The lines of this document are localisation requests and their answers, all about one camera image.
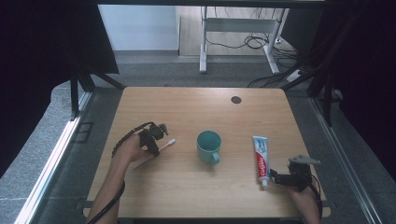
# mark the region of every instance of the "table surface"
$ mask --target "table surface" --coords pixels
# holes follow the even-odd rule
[[[234,104],[234,96],[242,102]],[[158,141],[159,147],[177,141],[159,157],[130,167],[120,217],[299,216],[281,186],[271,181],[264,190],[257,180],[253,135],[268,138],[269,165],[280,174],[288,173],[288,158],[308,156],[286,95],[278,89],[126,88],[88,201],[105,179],[112,148],[147,121],[167,125],[169,136]],[[204,130],[221,135],[219,164],[198,158],[196,137]],[[330,208],[324,208],[324,216],[329,215]]]

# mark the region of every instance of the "teal mug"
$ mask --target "teal mug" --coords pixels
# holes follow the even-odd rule
[[[221,138],[218,133],[213,131],[204,131],[198,135],[197,148],[198,156],[201,161],[212,165],[219,163],[219,150]]]

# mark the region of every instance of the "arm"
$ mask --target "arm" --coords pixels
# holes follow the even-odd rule
[[[123,180],[132,161],[139,160],[145,151],[139,146],[139,135],[133,134],[117,150],[111,160],[107,175],[102,187],[93,202],[90,214],[87,217],[87,223],[91,221],[120,191]],[[108,210],[96,223],[117,223],[120,200]]]
[[[298,192],[293,187],[286,187],[286,191],[303,217],[304,223],[320,224],[318,206],[315,194],[311,188],[305,188],[303,191]]]

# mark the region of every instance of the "power strip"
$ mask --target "power strip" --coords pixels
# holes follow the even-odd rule
[[[297,77],[299,77],[300,76],[300,69],[297,69],[297,70],[295,70],[290,76],[288,76],[288,78],[286,78],[286,80],[288,81],[288,82],[292,82],[292,81],[294,81]]]

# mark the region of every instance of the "toothbrush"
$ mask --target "toothbrush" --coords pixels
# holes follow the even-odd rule
[[[176,139],[175,139],[175,138],[171,139],[167,144],[165,144],[163,147],[161,147],[161,148],[159,149],[159,151],[161,152],[162,150],[166,149],[167,147],[172,146],[175,142],[176,142]],[[152,158],[154,158],[154,156],[151,155],[151,154],[149,154],[148,156],[145,156],[145,157],[141,158],[141,159],[138,160],[138,161],[134,161],[133,164],[132,164],[132,166],[134,167],[134,169],[136,169],[137,167],[139,167],[140,165],[142,165],[142,164],[145,163],[146,161],[151,160]]]

